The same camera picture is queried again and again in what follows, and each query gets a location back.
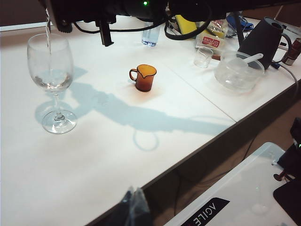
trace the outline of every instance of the cup handle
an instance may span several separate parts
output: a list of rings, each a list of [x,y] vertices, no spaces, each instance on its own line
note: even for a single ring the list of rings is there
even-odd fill
[[[284,56],[282,57],[281,60],[279,60],[279,61],[277,61],[277,62],[274,62],[274,61],[273,61],[273,63],[279,63],[279,62],[285,60],[286,57],[287,57],[287,55],[288,55],[288,52],[289,52],[289,51],[291,50],[291,48],[292,48],[292,41],[291,41],[290,37],[288,37],[288,35],[285,34],[285,33],[282,33],[281,36],[283,36],[283,37],[286,39],[287,44],[288,44],[288,50],[287,50],[287,52],[284,54]]]
[[[137,69],[134,69],[134,68],[133,68],[133,69],[130,70],[130,79],[133,80],[133,81],[136,81],[137,78],[134,78],[134,77],[132,76],[132,72],[136,72],[136,73],[137,73]]]

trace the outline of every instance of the kettle handle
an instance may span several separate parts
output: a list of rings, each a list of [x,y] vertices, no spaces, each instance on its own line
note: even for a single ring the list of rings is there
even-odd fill
[[[291,50],[291,48],[292,48],[292,41],[291,41],[291,39],[290,39],[290,37],[288,37],[288,35],[287,34],[285,34],[285,33],[281,33],[281,35],[286,39],[286,41],[287,41],[287,44],[288,44],[288,50],[287,50],[287,52],[284,54],[284,56],[282,57],[282,59],[281,60],[279,60],[279,61],[272,61],[273,63],[279,63],[279,62],[281,62],[281,61],[283,61],[286,57],[287,57],[287,55],[288,55],[288,52]]]

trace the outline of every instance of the water bottle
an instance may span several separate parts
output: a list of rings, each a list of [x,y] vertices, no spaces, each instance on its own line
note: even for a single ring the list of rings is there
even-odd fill
[[[152,25],[153,25],[153,22],[145,22],[146,27],[149,27]],[[147,45],[147,46],[155,46],[158,42],[159,32],[160,32],[160,26],[143,31],[142,44]]]

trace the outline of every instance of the yellow sponge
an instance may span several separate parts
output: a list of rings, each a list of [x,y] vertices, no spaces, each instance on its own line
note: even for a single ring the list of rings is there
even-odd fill
[[[175,15],[175,19],[177,20],[181,34],[188,34],[197,29],[195,22],[188,21],[181,15]]]

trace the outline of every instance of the black tag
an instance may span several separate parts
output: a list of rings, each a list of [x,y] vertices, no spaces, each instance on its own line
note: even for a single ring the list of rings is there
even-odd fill
[[[181,226],[203,226],[213,219],[230,201],[212,198]]]

